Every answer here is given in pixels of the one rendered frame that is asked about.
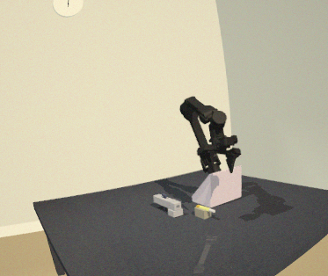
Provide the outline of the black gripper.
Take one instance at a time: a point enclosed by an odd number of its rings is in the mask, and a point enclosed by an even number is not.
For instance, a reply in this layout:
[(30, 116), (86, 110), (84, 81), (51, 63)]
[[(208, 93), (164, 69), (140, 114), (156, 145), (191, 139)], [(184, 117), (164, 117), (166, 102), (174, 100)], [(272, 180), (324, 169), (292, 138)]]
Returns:
[(209, 139), (209, 142), (211, 142), (212, 145), (204, 143), (197, 150), (198, 156), (200, 158), (202, 158), (204, 162), (207, 163), (207, 165), (209, 166), (209, 168), (211, 169), (212, 172), (215, 172), (215, 166), (214, 166), (214, 160), (215, 160), (214, 155), (215, 154), (226, 155), (225, 157), (227, 159), (225, 159), (225, 160), (230, 169), (230, 173), (233, 172), (234, 163), (235, 163), (237, 157), (239, 157), (241, 155), (240, 148), (233, 148), (233, 149), (227, 150), (227, 148), (228, 148), (227, 146), (219, 146), (219, 144), (218, 144), (218, 147), (220, 147), (220, 148), (218, 148), (218, 149), (216, 148), (217, 137), (222, 138), (224, 136), (227, 136), (227, 135), (224, 135), (224, 133), (222, 133), (222, 132), (217, 132), (217, 133), (211, 134), (210, 135), (211, 139)]

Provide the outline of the grey cylinder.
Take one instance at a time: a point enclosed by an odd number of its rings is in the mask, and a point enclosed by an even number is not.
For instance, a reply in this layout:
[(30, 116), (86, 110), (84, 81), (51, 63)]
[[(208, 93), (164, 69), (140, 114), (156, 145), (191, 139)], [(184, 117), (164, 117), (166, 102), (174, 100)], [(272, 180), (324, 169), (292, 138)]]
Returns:
[(203, 207), (203, 206), (201, 206), (201, 205), (196, 205), (196, 207), (198, 207), (198, 208), (200, 208), (200, 209), (207, 210), (208, 212), (212, 212), (212, 213), (215, 212), (215, 210), (213, 210), (213, 209), (211, 209), (211, 208), (209, 208), (209, 207)]

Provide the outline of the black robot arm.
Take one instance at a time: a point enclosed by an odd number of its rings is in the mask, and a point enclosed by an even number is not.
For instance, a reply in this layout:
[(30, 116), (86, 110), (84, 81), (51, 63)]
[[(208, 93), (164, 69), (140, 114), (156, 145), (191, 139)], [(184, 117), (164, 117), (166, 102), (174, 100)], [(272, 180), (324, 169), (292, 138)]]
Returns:
[[(184, 116), (185, 119), (190, 121), (190, 124), (192, 126), (193, 132), (195, 134), (195, 137), (199, 143), (199, 145), (208, 144), (206, 137), (202, 131), (202, 128), (200, 126), (200, 122), (203, 124), (209, 123), (209, 133), (214, 134), (217, 132), (223, 132), (223, 128), (226, 124), (226, 114), (223, 111), (218, 111), (217, 108), (215, 109), (211, 105), (203, 105), (199, 100), (196, 99), (195, 96), (191, 96), (190, 98), (187, 98), (183, 104), (180, 105), (180, 112)], [(199, 120), (198, 120), (199, 117)], [(220, 148), (219, 146), (227, 146), (228, 149), (230, 146), (235, 146), (237, 144), (237, 136), (232, 135), (231, 137), (224, 136), (222, 138), (217, 137), (216, 140), (216, 148)], [(220, 159), (217, 154), (214, 155), (214, 166), (215, 166), (215, 172), (212, 172), (209, 166), (206, 162), (203, 161), (202, 158), (200, 158), (200, 163), (202, 166), (202, 169), (204, 172), (208, 172), (208, 174), (216, 173), (219, 171), (222, 171), (219, 167)], [(208, 167), (206, 167), (208, 166)]]

